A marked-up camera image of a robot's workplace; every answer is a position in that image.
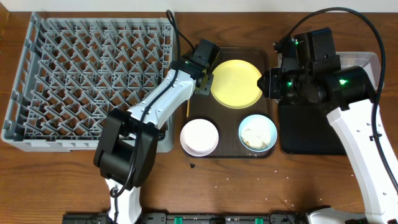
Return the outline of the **light blue bowl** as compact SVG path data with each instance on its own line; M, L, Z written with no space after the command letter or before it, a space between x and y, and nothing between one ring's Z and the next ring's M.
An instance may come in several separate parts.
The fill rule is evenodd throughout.
M261 114L252 114L239 124L238 136L247 149L266 152L276 144L278 133L273 120Z

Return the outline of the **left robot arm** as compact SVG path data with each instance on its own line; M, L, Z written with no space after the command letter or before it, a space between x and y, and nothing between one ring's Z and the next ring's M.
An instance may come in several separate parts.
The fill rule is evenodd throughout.
M206 85L220 48L202 39L172 61L164 81L127 111L108 113L93 163L104 177L111 199L108 223L136 223L141 215L140 187L155 162L159 133L174 111Z

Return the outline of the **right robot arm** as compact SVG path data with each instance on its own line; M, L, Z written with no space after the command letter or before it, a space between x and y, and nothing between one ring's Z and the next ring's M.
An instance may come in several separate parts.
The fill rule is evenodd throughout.
M382 123L380 78L359 65L343 68L328 28L287 35L274 44L280 65L257 85L266 98L308 103L325 116L358 181L365 211L331 207L307 212L308 223L396 223L397 156Z

